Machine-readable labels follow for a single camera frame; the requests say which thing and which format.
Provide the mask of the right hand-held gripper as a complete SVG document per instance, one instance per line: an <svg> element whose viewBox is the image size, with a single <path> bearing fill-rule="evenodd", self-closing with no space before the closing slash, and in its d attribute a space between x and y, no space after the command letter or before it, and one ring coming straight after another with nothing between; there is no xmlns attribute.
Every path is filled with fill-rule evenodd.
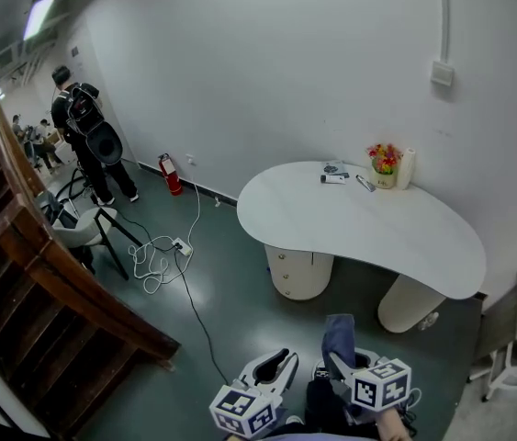
<svg viewBox="0 0 517 441"><path fill-rule="evenodd" d="M410 397L410 367L397 358L377 365L380 358L376 352L356 347L355 367L360 369L354 369L337 353L328 354L326 368L332 379L341 381L350 390L351 406L379 413Z"/></svg>

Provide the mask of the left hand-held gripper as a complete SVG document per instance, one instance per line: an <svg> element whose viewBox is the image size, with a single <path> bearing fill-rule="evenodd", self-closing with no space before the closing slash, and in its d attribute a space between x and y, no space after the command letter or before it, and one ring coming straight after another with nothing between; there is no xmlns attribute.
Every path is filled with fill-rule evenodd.
<svg viewBox="0 0 517 441"><path fill-rule="evenodd" d="M287 348L258 356L209 405L217 428L241 438L259 437L279 421L282 394L298 370L298 354Z"/></svg>

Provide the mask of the dark blue cloth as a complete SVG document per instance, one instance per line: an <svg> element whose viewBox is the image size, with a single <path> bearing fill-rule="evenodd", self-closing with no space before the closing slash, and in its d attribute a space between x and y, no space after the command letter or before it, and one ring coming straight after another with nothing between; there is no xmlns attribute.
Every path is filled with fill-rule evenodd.
<svg viewBox="0 0 517 441"><path fill-rule="evenodd" d="M333 314L326 317L321 354L326 369L332 373L336 366L331 354L337 355L349 368L355 368L354 316Z"/></svg>

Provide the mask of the person's right forearm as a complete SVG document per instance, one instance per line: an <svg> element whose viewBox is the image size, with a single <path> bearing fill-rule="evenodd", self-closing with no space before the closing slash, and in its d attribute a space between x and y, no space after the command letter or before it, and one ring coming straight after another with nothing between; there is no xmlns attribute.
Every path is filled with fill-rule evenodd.
<svg viewBox="0 0 517 441"><path fill-rule="evenodd" d="M412 441L398 411L391 407L375 415L380 441Z"/></svg>

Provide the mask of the white kidney-shaped table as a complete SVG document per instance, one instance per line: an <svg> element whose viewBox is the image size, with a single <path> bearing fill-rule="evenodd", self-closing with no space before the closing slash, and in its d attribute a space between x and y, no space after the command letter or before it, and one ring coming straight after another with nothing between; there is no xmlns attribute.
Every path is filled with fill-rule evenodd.
<svg viewBox="0 0 517 441"><path fill-rule="evenodd" d="M445 300L475 296L486 256L474 229L441 200L415 186L369 192L367 169L346 167L344 185L322 184L319 162L271 167L242 189L237 216L264 245L276 290L311 300L328 287L333 261L378 266L397 278L377 308L384 329L402 334Z"/></svg>

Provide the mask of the person's blue shirt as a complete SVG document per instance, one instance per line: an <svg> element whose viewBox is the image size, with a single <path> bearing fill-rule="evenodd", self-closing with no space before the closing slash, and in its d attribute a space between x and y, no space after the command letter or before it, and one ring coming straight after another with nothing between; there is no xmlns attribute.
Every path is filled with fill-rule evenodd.
<svg viewBox="0 0 517 441"><path fill-rule="evenodd" d="M326 433L291 433L269 436L260 441L376 441L360 436L344 436Z"/></svg>

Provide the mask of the white ribbed vase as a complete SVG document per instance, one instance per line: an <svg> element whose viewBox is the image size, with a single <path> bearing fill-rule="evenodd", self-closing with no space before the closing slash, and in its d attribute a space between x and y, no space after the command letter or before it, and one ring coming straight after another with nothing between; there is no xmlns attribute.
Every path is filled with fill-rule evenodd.
<svg viewBox="0 0 517 441"><path fill-rule="evenodd" d="M412 148L404 151L399 162L399 171L397 176L396 188L399 190L406 189L413 177L415 168L416 152Z"/></svg>

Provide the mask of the red fire extinguisher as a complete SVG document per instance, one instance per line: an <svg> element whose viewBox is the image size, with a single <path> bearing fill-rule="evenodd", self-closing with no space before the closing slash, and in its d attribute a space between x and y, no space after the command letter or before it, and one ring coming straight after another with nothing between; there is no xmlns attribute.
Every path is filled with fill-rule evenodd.
<svg viewBox="0 0 517 441"><path fill-rule="evenodd" d="M158 158L158 163L171 195L179 196L183 192L183 188L170 155L168 153L161 154Z"/></svg>

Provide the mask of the white chair with black legs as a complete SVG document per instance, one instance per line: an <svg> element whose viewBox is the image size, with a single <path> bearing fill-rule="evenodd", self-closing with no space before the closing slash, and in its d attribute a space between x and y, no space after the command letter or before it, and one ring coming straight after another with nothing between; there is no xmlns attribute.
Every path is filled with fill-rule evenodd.
<svg viewBox="0 0 517 441"><path fill-rule="evenodd" d="M40 193L35 201L53 228L55 236L84 268L93 275L96 273L93 267L91 248L104 246L115 262L119 274L125 280L129 279L129 275L121 264L108 235L112 229L117 229L133 244L142 245L142 242L118 222L117 210L109 207L95 207L87 210L79 217L75 217L49 190Z"/></svg>

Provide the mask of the brown wooden staircase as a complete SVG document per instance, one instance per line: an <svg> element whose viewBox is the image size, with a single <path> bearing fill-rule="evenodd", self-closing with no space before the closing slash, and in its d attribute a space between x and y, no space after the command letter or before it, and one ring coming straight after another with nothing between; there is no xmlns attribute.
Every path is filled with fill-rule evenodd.
<svg viewBox="0 0 517 441"><path fill-rule="evenodd" d="M39 209L44 191L0 107L0 376L66 440L135 364L171 369L179 344L74 258Z"/></svg>

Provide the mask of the black oval basin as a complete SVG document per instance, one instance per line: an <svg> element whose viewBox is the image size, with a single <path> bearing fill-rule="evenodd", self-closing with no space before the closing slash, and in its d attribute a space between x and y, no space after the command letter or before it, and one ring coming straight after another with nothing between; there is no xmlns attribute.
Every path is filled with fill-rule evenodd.
<svg viewBox="0 0 517 441"><path fill-rule="evenodd" d="M123 146L113 127L105 121L94 126L86 134L85 142L102 164L113 165L121 160Z"/></svg>

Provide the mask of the black backpack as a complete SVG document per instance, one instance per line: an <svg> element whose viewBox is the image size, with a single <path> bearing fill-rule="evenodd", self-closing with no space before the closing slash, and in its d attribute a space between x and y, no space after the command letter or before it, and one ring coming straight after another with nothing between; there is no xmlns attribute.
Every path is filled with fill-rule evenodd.
<svg viewBox="0 0 517 441"><path fill-rule="evenodd" d="M105 118L84 84L73 85L65 101L67 125L80 134L88 136L90 132L101 125Z"/></svg>

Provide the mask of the ceiling light panel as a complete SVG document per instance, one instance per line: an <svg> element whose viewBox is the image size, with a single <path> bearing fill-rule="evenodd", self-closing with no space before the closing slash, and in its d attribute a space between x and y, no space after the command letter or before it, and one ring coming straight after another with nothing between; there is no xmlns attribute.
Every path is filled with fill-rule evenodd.
<svg viewBox="0 0 517 441"><path fill-rule="evenodd" d="M54 1L55 0L32 0L23 34L24 41L35 37L40 32Z"/></svg>

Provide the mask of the white wall switch box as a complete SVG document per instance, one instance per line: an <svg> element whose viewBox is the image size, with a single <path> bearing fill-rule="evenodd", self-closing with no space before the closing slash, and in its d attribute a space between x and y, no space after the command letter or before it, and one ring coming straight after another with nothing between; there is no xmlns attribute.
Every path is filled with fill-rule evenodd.
<svg viewBox="0 0 517 441"><path fill-rule="evenodd" d="M437 85L451 86L454 81L455 70L447 63L433 61L431 70L431 82Z"/></svg>

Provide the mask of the white wall conduit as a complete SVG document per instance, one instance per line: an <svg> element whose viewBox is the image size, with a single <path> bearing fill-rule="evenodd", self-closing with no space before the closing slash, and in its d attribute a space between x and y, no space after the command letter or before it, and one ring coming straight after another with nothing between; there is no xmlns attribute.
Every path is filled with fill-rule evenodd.
<svg viewBox="0 0 517 441"><path fill-rule="evenodd" d="M450 35L450 0L441 0L441 49L440 62L447 63L449 52L449 35Z"/></svg>

